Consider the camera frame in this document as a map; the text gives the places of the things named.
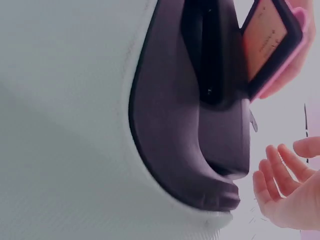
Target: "pink phone case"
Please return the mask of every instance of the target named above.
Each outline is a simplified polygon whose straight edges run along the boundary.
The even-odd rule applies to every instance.
[[[287,58],[287,60],[283,63],[283,65],[279,68],[279,70],[270,78],[270,80],[267,82],[267,84],[265,84],[263,86],[263,88],[258,92],[258,94],[256,94],[252,99],[251,99],[251,103],[256,99],[259,98],[264,91],[266,91],[271,85],[272,83],[280,76],[280,74],[287,68],[287,66],[292,62],[292,60],[298,55],[298,53],[302,50],[302,48],[304,47],[304,45],[307,42],[306,39],[306,32],[308,30],[308,26],[309,26],[309,17],[308,17],[308,13],[305,9],[303,9],[302,7],[296,7],[296,8],[292,8],[291,5],[286,1],[287,5],[289,6],[289,8],[291,9],[291,12],[295,15],[295,17],[297,18],[297,20],[300,23],[301,26],[301,30],[303,33],[303,37],[302,37],[302,41],[299,43],[299,45],[296,47],[296,49],[292,52],[292,54]]]

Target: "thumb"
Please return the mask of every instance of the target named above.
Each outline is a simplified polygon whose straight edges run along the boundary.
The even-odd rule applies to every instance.
[[[320,136],[307,137],[295,141],[293,149],[297,155],[306,159],[320,156]]]

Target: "skin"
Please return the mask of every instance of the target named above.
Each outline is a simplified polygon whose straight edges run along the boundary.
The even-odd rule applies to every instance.
[[[302,7],[307,10],[310,18],[308,30],[306,32],[307,44],[295,57],[295,59],[287,66],[279,78],[260,96],[260,99],[266,99],[271,95],[277,93],[285,85],[291,82],[302,70],[302,67],[306,61],[308,52],[315,40],[316,25],[314,17],[314,2],[313,0],[287,0],[287,2],[293,7]]]
[[[320,231],[320,171],[298,158],[320,156],[320,137],[297,141],[293,148],[295,153],[284,144],[266,148],[267,158],[253,174],[254,194],[262,214],[278,227]]]

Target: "gray plastic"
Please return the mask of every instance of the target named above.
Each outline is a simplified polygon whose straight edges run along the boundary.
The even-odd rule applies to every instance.
[[[201,210],[230,211],[240,201],[230,178],[249,171],[249,100],[221,112],[201,105],[181,34],[182,10],[175,1],[158,2],[132,85],[131,132],[169,194]]]

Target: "smartphone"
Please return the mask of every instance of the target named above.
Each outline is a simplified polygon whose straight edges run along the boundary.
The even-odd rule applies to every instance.
[[[285,0],[256,0],[241,28],[248,96],[258,98],[306,43],[308,16]]]

